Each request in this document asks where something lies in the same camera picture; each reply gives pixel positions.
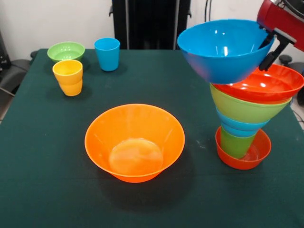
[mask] red bowl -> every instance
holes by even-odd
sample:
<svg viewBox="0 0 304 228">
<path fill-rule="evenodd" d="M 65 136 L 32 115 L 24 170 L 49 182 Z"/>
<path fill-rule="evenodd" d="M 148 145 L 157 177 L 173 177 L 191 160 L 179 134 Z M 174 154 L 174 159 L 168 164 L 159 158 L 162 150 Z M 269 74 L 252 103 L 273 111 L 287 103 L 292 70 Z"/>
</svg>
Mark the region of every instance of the red bowl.
<svg viewBox="0 0 304 228">
<path fill-rule="evenodd" d="M 263 131 L 259 130 L 256 133 L 255 139 L 253 140 L 247 154 L 237 159 L 228 155 L 220 146 L 220 136 L 222 127 L 219 127 L 215 133 L 215 142 L 217 144 L 217 150 L 219 158 L 228 166 L 238 170 L 250 170 L 258 166 L 263 159 L 265 159 L 271 150 L 271 142 L 268 135 Z"/>
<path fill-rule="evenodd" d="M 273 64 L 268 71 L 256 69 L 241 82 L 214 86 L 241 100 L 277 104 L 294 96 L 304 86 L 304 77 L 295 70 Z"/>
</svg>

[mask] orange bowl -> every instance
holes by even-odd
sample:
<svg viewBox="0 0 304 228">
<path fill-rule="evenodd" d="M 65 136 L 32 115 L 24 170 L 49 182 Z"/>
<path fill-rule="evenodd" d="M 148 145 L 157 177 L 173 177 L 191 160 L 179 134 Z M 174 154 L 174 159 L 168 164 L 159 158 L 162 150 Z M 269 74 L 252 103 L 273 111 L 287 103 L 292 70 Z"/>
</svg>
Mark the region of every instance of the orange bowl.
<svg viewBox="0 0 304 228">
<path fill-rule="evenodd" d="M 264 160 L 271 151 L 271 141 L 268 135 L 263 131 L 259 130 L 256 133 L 255 139 L 251 143 L 247 154 L 237 159 L 227 154 L 220 146 L 220 136 L 222 127 L 219 127 L 215 133 L 215 141 L 217 144 L 217 150 L 219 158 L 228 166 L 238 170 L 250 170 L 258 166 L 262 160 Z"/>
<path fill-rule="evenodd" d="M 167 111 L 147 104 L 126 104 L 98 116 L 85 134 L 90 159 L 116 178 L 149 181 L 181 155 L 185 133 Z"/>
<path fill-rule="evenodd" d="M 260 104 L 288 101 L 304 86 L 304 77 L 293 69 L 273 64 L 268 71 L 258 68 L 241 82 L 214 86 L 232 97 Z"/>
</svg>

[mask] light green bowl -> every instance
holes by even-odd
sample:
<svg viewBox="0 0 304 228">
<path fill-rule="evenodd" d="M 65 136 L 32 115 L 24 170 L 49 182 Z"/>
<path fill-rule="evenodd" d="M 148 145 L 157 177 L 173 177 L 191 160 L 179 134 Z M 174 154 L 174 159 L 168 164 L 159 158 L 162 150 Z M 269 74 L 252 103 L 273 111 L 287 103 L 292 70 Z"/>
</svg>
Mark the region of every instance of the light green bowl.
<svg viewBox="0 0 304 228">
<path fill-rule="evenodd" d="M 215 106 L 225 116 L 251 124 L 265 122 L 277 115 L 291 100 L 281 104 L 258 104 L 229 96 L 210 84 Z"/>
<path fill-rule="evenodd" d="M 85 47 L 80 43 L 66 41 L 51 46 L 47 51 L 47 56 L 55 63 L 65 59 L 80 61 L 85 50 Z"/>
</svg>

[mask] green cup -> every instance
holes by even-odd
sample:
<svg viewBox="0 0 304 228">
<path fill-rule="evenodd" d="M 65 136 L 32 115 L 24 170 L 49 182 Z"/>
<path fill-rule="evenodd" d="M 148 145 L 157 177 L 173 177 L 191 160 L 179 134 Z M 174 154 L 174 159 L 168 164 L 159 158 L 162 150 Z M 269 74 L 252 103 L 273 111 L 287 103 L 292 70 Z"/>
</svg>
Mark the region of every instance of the green cup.
<svg viewBox="0 0 304 228">
<path fill-rule="evenodd" d="M 242 158 L 246 155 L 256 134 L 250 137 L 236 137 L 229 134 L 222 126 L 221 130 L 221 148 L 234 158 Z"/>
</svg>

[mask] yellow plastic cup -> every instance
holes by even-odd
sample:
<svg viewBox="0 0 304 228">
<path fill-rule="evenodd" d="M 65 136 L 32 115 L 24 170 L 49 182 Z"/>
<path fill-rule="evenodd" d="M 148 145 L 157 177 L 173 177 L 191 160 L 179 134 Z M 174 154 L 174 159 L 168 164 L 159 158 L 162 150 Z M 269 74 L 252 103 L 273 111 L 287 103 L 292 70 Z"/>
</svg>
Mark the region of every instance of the yellow plastic cup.
<svg viewBox="0 0 304 228">
<path fill-rule="evenodd" d="M 77 60 L 62 60 L 53 66 L 53 73 L 61 90 L 67 96 L 76 96 L 82 89 L 82 63 Z"/>
</svg>

